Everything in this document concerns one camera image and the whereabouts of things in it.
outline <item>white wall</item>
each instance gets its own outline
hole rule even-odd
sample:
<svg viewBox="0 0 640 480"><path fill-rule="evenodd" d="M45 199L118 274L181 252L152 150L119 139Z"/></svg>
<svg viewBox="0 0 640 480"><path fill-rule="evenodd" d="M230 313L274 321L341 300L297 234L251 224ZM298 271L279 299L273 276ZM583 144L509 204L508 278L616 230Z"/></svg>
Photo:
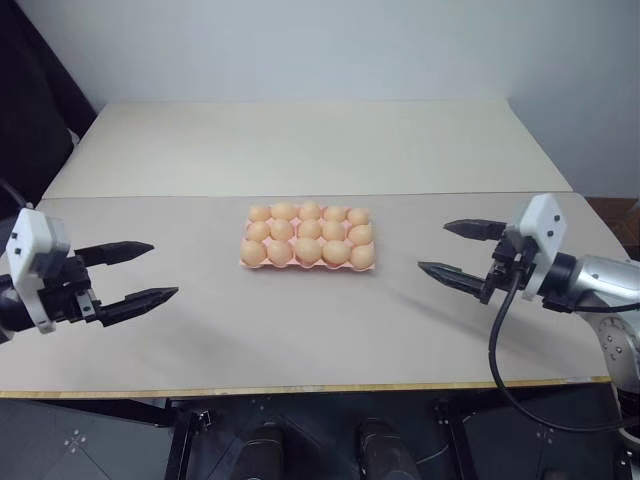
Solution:
<svg viewBox="0 0 640 480"><path fill-rule="evenodd" d="M638 0L19 3L97 108L509 97L578 191L639 191Z"/></svg>

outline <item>egg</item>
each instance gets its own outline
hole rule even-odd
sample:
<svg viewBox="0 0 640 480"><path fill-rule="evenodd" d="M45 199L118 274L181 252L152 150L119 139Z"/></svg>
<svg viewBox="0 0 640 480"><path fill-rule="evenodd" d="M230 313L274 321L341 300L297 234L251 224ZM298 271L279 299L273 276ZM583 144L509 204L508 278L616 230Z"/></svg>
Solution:
<svg viewBox="0 0 640 480"><path fill-rule="evenodd" d="M300 217L300 220L318 220L321 213L317 203L306 202L300 207L298 217Z"/></svg>
<svg viewBox="0 0 640 480"><path fill-rule="evenodd" d="M249 220L252 222L264 222L271 217L271 210L264 205L251 205L249 207Z"/></svg>
<svg viewBox="0 0 640 480"><path fill-rule="evenodd" d="M267 249L261 243L247 240L240 248L240 258L250 267L255 267L267 258Z"/></svg>
<svg viewBox="0 0 640 480"><path fill-rule="evenodd" d="M318 238L322 233L322 227L317 220L304 220L298 225L298 237Z"/></svg>
<svg viewBox="0 0 640 480"><path fill-rule="evenodd" d="M253 222L247 227L247 238L261 242L269 236L269 225L263 221Z"/></svg>
<svg viewBox="0 0 640 480"><path fill-rule="evenodd" d="M322 247L322 258L330 265L342 265L350 256L351 249L340 240L331 240Z"/></svg>
<svg viewBox="0 0 640 480"><path fill-rule="evenodd" d="M322 257L322 247L312 238L299 238L295 251L296 257L303 265L312 265Z"/></svg>
<svg viewBox="0 0 640 480"><path fill-rule="evenodd" d="M298 215L298 209L290 203L277 203L271 207L271 216L291 221Z"/></svg>
<svg viewBox="0 0 640 480"><path fill-rule="evenodd" d="M278 218L271 224L271 238L274 240L289 240L293 237L293 225L288 221Z"/></svg>
<svg viewBox="0 0 640 480"><path fill-rule="evenodd" d="M371 225L357 225L349 231L347 237L353 242L354 245L366 245L371 243L373 239L373 232L371 231Z"/></svg>
<svg viewBox="0 0 640 480"><path fill-rule="evenodd" d="M349 261L356 270L369 268L375 261L373 245L360 245L358 247L353 247Z"/></svg>
<svg viewBox="0 0 640 480"><path fill-rule="evenodd" d="M345 218L347 218L347 209L344 207L327 207L324 211L325 220L344 222Z"/></svg>
<svg viewBox="0 0 640 480"><path fill-rule="evenodd" d="M352 208L347 214L351 225L366 225L369 223L369 212L364 208Z"/></svg>
<svg viewBox="0 0 640 480"><path fill-rule="evenodd" d="M267 247L267 256L274 265L284 267L287 262L293 258L293 250L289 242L274 240Z"/></svg>
<svg viewBox="0 0 640 480"><path fill-rule="evenodd" d="M322 227L325 240L344 240L344 227L335 220L329 220Z"/></svg>

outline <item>wooden table edge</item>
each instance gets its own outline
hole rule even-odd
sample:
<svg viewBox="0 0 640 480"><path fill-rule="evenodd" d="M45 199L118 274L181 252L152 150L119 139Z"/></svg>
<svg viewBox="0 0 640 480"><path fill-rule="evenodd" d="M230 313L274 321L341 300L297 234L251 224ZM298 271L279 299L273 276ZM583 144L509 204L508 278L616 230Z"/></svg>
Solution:
<svg viewBox="0 0 640 480"><path fill-rule="evenodd" d="M505 382L508 387L544 387L575 385L580 383L608 383L606 376L580 378L552 378L546 380L513 380ZM277 395L286 393L349 393L349 392L393 392L412 390L451 390L494 388L493 382L447 382L447 383L398 383L362 385L301 385L269 387L215 387L178 390L132 390L132 391L0 391L0 399L115 399L115 398L177 398L214 397L222 395Z"/></svg>

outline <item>black curtain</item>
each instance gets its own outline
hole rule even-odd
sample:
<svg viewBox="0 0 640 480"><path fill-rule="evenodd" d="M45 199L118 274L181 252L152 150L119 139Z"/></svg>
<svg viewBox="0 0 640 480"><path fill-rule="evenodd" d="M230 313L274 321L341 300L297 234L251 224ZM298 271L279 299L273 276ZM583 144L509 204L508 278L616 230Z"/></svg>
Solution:
<svg viewBox="0 0 640 480"><path fill-rule="evenodd" d="M0 177L36 204L96 113L13 0L0 0ZM15 203L0 192L0 219Z"/></svg>

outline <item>table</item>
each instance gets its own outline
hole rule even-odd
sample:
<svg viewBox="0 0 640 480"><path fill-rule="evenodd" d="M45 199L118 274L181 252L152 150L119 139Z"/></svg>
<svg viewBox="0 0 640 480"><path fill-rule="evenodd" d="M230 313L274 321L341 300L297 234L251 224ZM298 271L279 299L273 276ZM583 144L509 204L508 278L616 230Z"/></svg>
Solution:
<svg viewBox="0 0 640 480"><path fill-rule="evenodd" d="M45 198L571 191L505 100L110 104Z"/></svg>
<svg viewBox="0 0 640 480"><path fill-rule="evenodd" d="M91 269L103 301L149 287L177 285L180 292L150 314L114 327L65 322L46 337L35 329L16 335L0 348L0 396L492 386L487 340L502 294L480 305L429 278L416 262L442 261L484 275L494 244L462 239L441 226L457 218L508 220L530 196L315 198L371 210L378 261L370 273L241 268L240 238L255 198L45 200L40 208L64 220L75 247L120 240L156 246L134 261ZM626 258L581 196L560 193L557 199L569 224L563 251ZM503 332L498 355L510 385L606 380L596 336L576 315L518 300Z"/></svg>

